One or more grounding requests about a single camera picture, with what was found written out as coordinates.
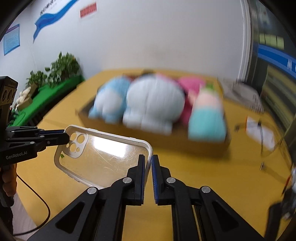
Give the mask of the hand in orange glove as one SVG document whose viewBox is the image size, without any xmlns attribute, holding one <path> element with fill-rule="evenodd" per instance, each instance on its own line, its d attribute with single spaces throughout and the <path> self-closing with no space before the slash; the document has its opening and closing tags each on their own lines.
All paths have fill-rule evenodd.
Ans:
<svg viewBox="0 0 296 241">
<path fill-rule="evenodd" d="M 12 164 L 1 168 L 1 180 L 3 181 L 3 190 L 9 197 L 14 196 L 16 193 L 16 168 L 17 164 Z"/>
</svg>

